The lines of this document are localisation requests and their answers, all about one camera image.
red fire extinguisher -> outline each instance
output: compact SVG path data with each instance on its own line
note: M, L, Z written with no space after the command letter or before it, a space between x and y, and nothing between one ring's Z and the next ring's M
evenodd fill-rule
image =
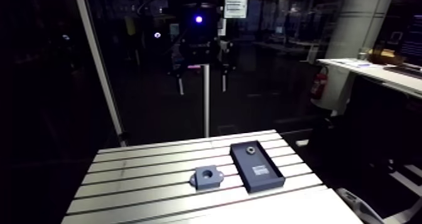
M323 67L322 71L318 73L313 79L313 85L311 88L311 98L319 100L322 97L324 88L328 81L328 68Z

metal part with hole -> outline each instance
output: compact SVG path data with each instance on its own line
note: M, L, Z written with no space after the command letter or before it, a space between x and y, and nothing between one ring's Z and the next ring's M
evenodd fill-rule
M246 148L246 152L248 154L254 154L255 153L255 148L252 147L252 146L249 146L249 147Z
M218 171L215 165L205 166L195 168L195 174L190 177L189 183L197 190L211 189L220 187L223 179L223 173Z

blue light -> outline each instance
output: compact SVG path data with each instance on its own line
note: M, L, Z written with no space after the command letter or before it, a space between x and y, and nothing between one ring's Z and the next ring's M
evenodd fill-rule
M195 21L196 21L197 23L202 23L202 17L201 17L201 16L197 16L197 17L195 18Z

black box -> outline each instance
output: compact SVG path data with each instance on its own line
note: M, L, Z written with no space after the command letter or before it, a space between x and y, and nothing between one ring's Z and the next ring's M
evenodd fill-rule
M230 155L248 193L284 185L286 178L258 141L232 144Z

paper notice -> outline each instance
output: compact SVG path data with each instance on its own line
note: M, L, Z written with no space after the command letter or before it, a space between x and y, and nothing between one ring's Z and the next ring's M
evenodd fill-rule
M225 18L246 18L247 0L225 0Z

